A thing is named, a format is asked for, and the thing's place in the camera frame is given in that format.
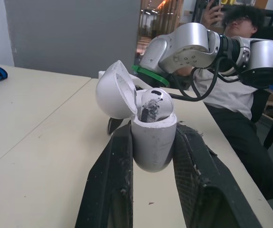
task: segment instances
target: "gray wall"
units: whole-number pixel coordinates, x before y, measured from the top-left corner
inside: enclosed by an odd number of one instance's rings
[[[97,77],[130,70],[140,0],[5,0],[16,67]]]

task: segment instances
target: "young man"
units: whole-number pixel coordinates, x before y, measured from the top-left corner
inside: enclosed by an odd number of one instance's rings
[[[203,14],[202,24],[206,28],[220,21],[223,15],[220,12],[222,6],[210,9],[212,3],[213,1],[207,5]],[[259,9],[237,6],[223,19],[224,35],[250,38],[263,26],[263,22],[264,15]],[[176,73],[188,76],[191,70],[191,67],[184,67]],[[209,88],[212,78],[213,74],[207,70],[195,71],[194,81],[201,95]],[[256,126],[251,121],[252,106],[256,102],[255,91],[257,89],[239,81],[226,83],[218,78],[204,103],[262,194],[269,200],[273,199],[273,162],[268,151],[261,145],[256,135]]]

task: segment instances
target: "white earbud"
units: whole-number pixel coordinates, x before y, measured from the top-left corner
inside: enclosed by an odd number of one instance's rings
[[[148,89],[142,95],[142,107],[139,120],[153,123],[166,119],[174,110],[171,96],[160,88]]]

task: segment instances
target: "hand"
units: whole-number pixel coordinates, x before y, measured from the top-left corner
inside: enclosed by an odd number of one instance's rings
[[[215,6],[209,9],[214,0],[210,0],[210,2],[207,4],[203,17],[202,17],[202,24],[208,29],[213,23],[221,21],[223,13],[219,10],[223,7],[223,5]]]
[[[193,67],[192,66],[185,66],[180,69],[177,69],[174,74],[178,76],[189,76],[190,72],[192,71]]]

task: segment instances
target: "glasses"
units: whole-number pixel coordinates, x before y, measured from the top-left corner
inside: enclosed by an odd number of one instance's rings
[[[233,23],[234,21],[235,21],[237,24],[240,24],[241,22],[246,21],[246,20],[250,21],[251,19],[250,19],[248,16],[241,17],[241,18],[236,18],[236,19],[234,19],[234,20],[230,20],[230,21],[227,22],[225,25],[229,25],[229,24]]]

